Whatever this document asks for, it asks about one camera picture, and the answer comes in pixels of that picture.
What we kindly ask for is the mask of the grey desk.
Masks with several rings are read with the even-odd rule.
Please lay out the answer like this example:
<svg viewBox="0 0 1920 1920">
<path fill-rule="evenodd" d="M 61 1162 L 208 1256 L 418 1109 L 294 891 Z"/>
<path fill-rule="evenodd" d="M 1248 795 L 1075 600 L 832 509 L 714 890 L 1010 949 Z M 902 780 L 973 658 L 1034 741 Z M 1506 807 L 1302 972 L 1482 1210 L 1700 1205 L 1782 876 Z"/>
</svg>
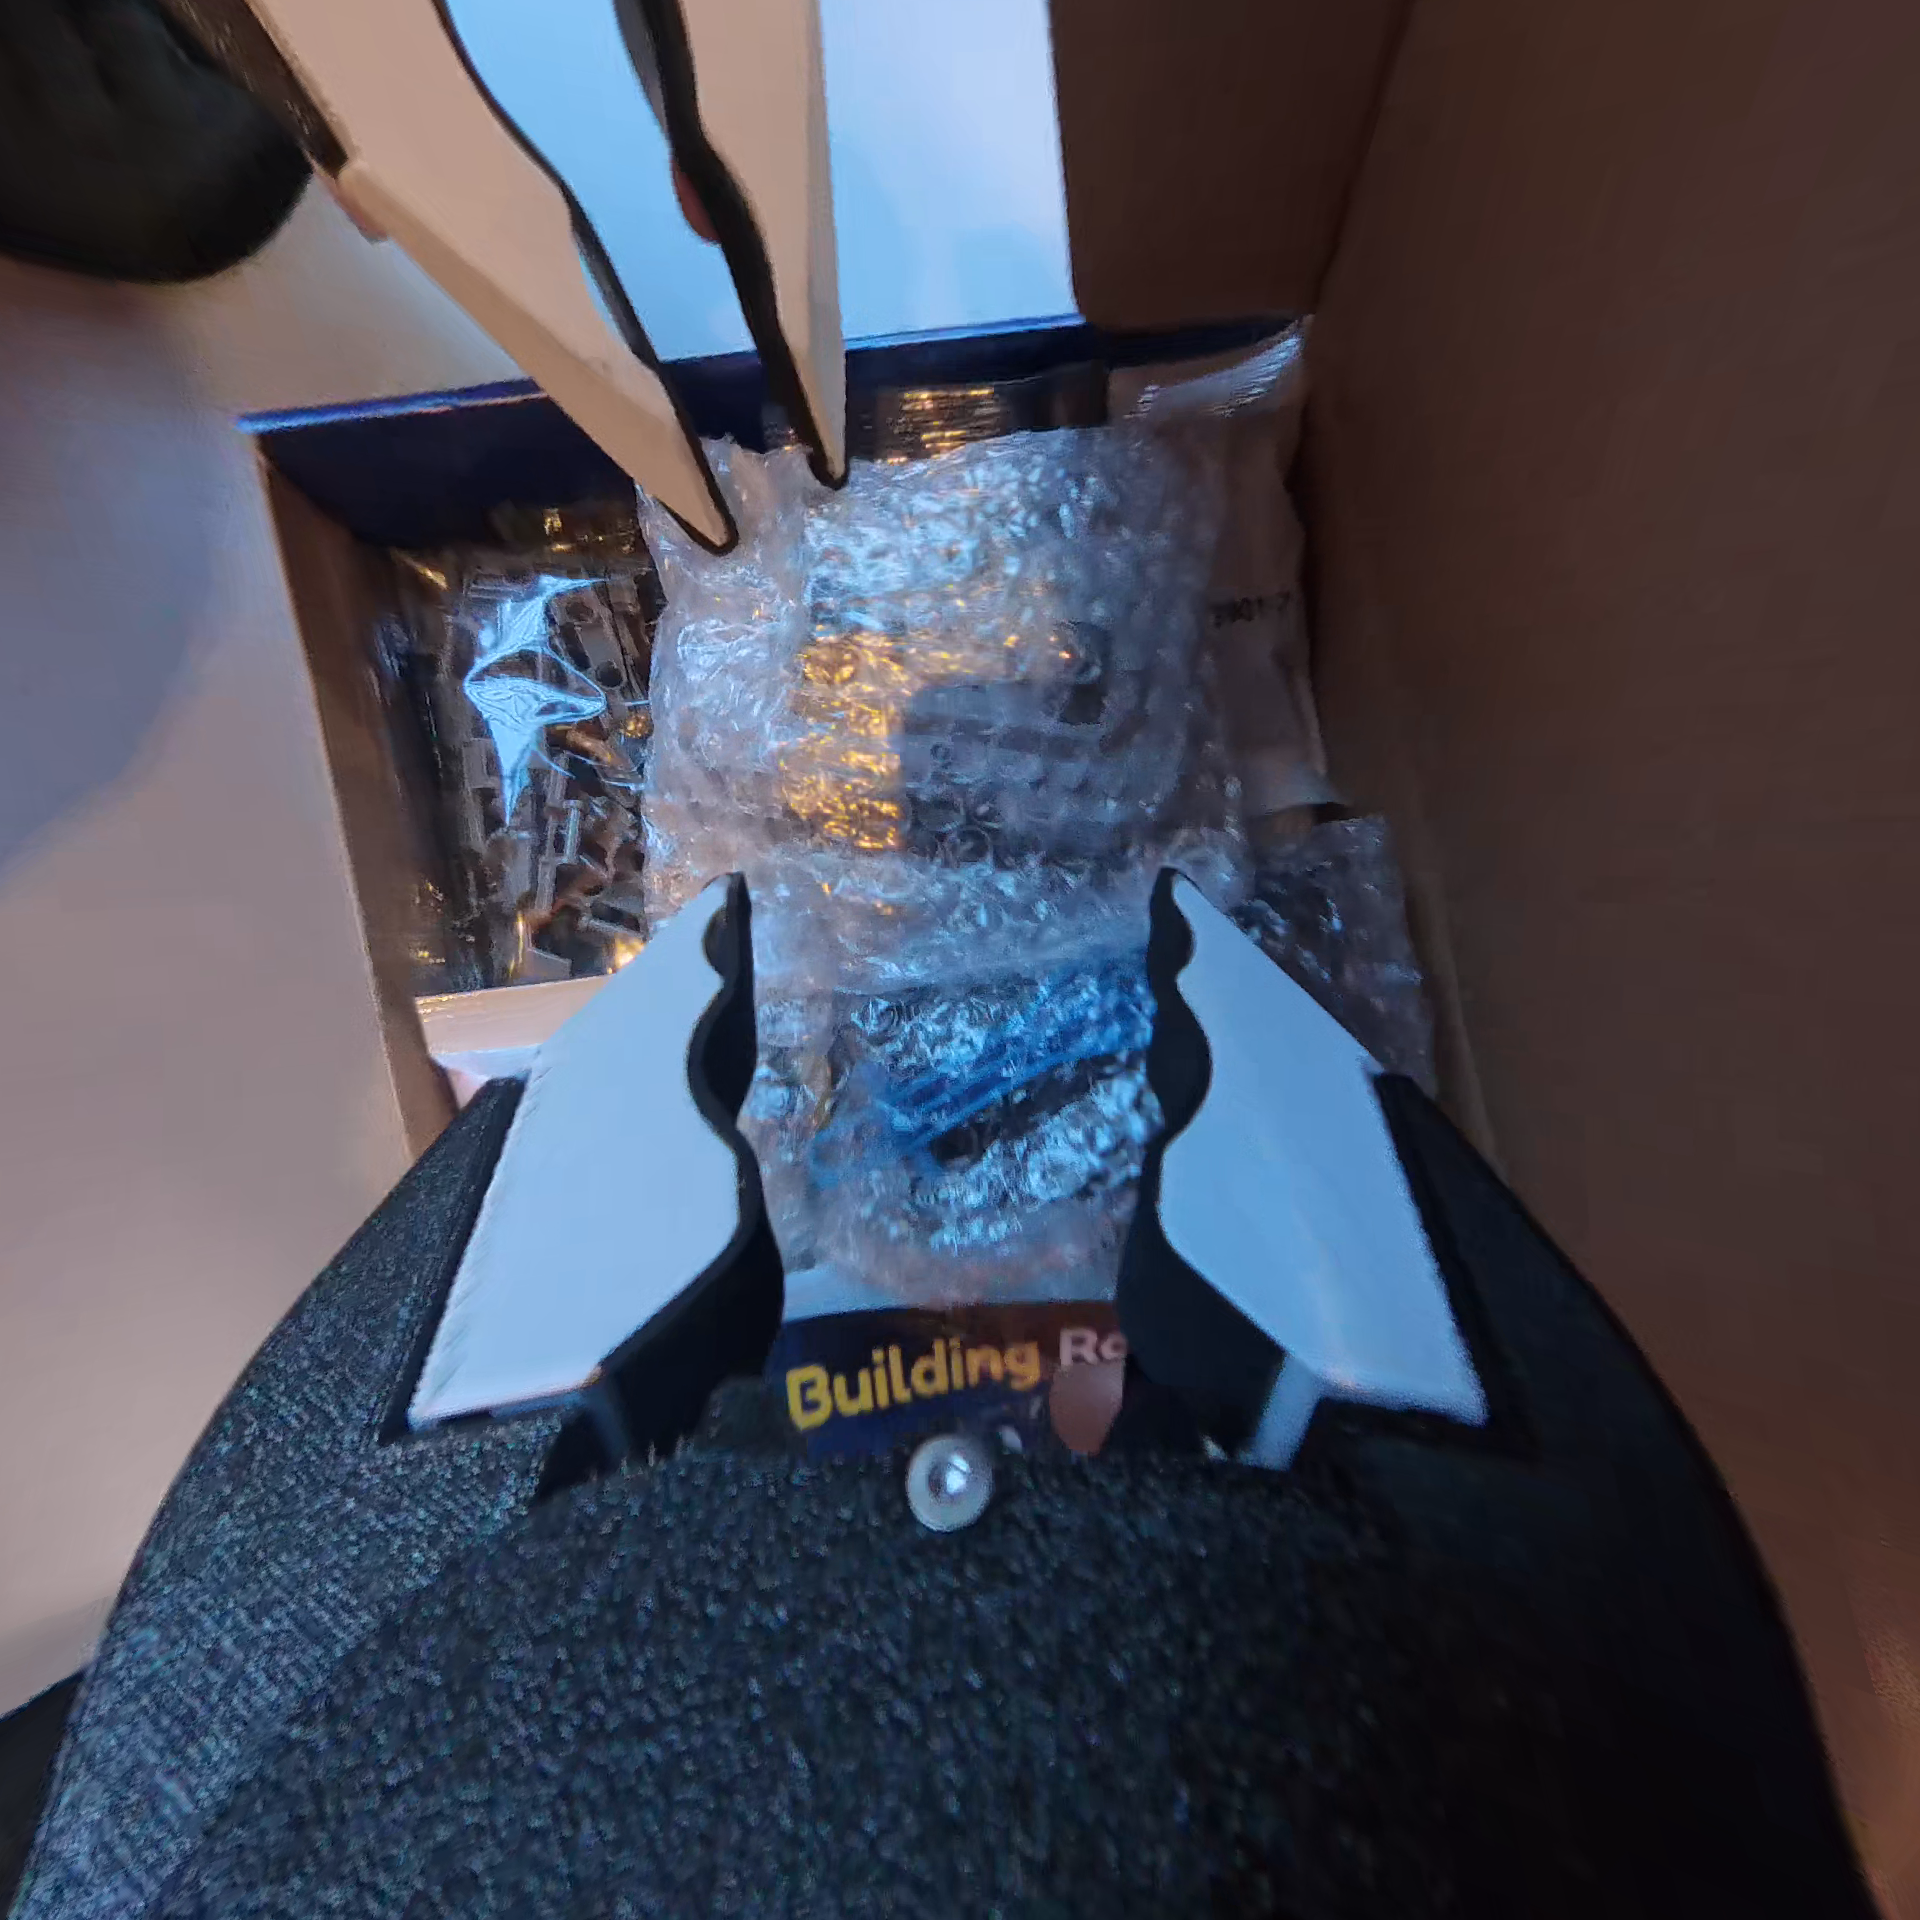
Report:
<svg viewBox="0 0 1920 1920">
<path fill-rule="evenodd" d="M 404 1162 L 247 422 L 524 371 L 324 183 L 237 267 L 5 259 L 5 1711 Z"/>
</svg>

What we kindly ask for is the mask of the bag of grey bricks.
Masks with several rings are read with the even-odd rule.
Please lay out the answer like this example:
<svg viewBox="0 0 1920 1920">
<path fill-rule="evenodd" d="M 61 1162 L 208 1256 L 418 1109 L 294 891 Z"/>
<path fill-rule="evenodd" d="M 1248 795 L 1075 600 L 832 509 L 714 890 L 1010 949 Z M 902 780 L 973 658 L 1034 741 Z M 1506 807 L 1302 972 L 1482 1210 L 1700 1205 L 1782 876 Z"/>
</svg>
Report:
<svg viewBox="0 0 1920 1920">
<path fill-rule="evenodd" d="M 1188 428 L 1222 459 L 1228 507 L 1207 597 L 1215 719 L 1245 844 L 1331 800 L 1311 704 L 1306 533 L 1290 498 L 1307 390 L 1309 323 L 1222 351 L 1114 365 L 1087 355 L 1002 376 L 861 380 L 856 462 L 925 459 L 973 440 L 1092 426 Z M 757 452 L 798 451 L 763 411 Z M 663 589 L 634 498 L 496 509 L 491 544 L 398 554 L 403 614 L 379 636 L 391 709 L 413 709 L 418 780 L 438 789 L 438 876 L 415 941 L 424 992 L 531 988 L 623 967 L 658 925 L 643 900 L 643 776 Z M 776 896 L 760 900 L 768 918 Z M 936 944 L 864 954 L 830 928 L 816 968 L 837 982 L 930 973 L 973 958 L 1059 954 L 1010 930 L 947 928 Z"/>
</svg>

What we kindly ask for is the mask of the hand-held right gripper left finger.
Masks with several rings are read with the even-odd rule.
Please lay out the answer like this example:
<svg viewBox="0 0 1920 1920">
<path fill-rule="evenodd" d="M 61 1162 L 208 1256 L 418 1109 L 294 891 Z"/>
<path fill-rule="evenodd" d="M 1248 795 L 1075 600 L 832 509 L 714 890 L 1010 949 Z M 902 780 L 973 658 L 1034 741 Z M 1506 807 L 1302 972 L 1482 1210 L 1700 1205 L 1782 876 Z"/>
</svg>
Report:
<svg viewBox="0 0 1920 1920">
<path fill-rule="evenodd" d="M 411 1426 L 587 1408 L 693 1426 L 754 1375 L 784 1270 L 738 1116 L 751 891 L 707 884 L 538 1047 L 407 1404 Z"/>
</svg>

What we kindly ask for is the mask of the blue robot kit booklet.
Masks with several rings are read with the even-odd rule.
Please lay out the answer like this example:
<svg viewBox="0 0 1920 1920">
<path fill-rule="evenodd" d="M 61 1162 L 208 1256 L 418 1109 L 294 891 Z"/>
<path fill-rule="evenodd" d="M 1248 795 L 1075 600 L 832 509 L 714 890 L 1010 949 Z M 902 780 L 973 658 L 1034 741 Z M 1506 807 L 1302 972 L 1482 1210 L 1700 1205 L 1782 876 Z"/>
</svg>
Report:
<svg viewBox="0 0 1920 1920">
<path fill-rule="evenodd" d="M 1055 1373 L 1125 1352 L 1111 1303 L 876 1307 L 781 1325 L 760 1379 L 814 1460 L 888 1455 L 939 1432 L 1036 1451 L 1055 1445 Z"/>
</svg>

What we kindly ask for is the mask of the bubble wrap bag blue parts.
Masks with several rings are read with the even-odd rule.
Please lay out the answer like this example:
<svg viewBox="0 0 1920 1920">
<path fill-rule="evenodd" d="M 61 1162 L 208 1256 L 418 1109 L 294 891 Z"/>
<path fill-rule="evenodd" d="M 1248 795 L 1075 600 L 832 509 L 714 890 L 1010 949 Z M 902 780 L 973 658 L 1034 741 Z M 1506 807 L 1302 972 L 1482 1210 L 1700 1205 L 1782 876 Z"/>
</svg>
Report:
<svg viewBox="0 0 1920 1920">
<path fill-rule="evenodd" d="M 1378 814 L 1322 807 L 1235 924 L 1380 1067 L 1438 1090 L 1432 1004 Z M 765 999 L 742 1110 L 784 1316 L 1114 1295 L 1144 1147 L 1144 904 L 1059 965 Z"/>
</svg>

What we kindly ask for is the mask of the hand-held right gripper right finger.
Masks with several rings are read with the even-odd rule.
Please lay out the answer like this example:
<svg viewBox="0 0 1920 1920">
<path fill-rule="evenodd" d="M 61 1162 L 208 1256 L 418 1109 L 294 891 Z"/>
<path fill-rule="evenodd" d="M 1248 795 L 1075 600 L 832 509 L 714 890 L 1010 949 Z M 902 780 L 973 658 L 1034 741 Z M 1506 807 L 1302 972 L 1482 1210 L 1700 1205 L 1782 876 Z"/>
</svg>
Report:
<svg viewBox="0 0 1920 1920">
<path fill-rule="evenodd" d="M 1159 1128 L 1125 1235 L 1127 1358 L 1200 1445 L 1286 1470 L 1314 1416 L 1477 1448 L 1491 1387 L 1387 1100 L 1410 1092 L 1184 871 L 1143 954 Z"/>
</svg>

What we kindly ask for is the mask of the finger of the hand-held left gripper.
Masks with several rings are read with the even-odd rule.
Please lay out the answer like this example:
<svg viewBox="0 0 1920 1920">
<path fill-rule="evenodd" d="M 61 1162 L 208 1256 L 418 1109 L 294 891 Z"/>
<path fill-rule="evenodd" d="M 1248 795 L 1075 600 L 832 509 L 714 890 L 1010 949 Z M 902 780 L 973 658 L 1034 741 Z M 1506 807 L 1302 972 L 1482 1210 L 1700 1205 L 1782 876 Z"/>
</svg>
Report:
<svg viewBox="0 0 1920 1920">
<path fill-rule="evenodd" d="M 811 475 L 847 479 L 847 359 L 816 3 L 620 3 L 629 62 Z"/>
<path fill-rule="evenodd" d="M 392 240 L 703 551 L 735 518 L 612 260 L 468 59 L 448 4 L 253 3 Z"/>
</svg>

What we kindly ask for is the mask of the blue cardboard kit box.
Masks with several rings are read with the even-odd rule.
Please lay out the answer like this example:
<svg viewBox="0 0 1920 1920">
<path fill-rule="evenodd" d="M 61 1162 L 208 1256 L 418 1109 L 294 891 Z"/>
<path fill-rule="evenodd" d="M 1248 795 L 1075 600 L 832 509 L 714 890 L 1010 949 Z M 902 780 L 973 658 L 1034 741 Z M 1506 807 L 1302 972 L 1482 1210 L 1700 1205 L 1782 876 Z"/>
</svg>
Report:
<svg viewBox="0 0 1920 1920">
<path fill-rule="evenodd" d="M 520 1072 L 228 1404 L 396 1511 L 243 1550 L 294 1706 L 164 1916 L 1916 1916 L 1916 4 L 1048 28 L 1080 314 L 1311 316 L 1491 1438 L 1245 1467 L 1128 1344 L 1036 1451 L 411 1426 Z"/>
</svg>

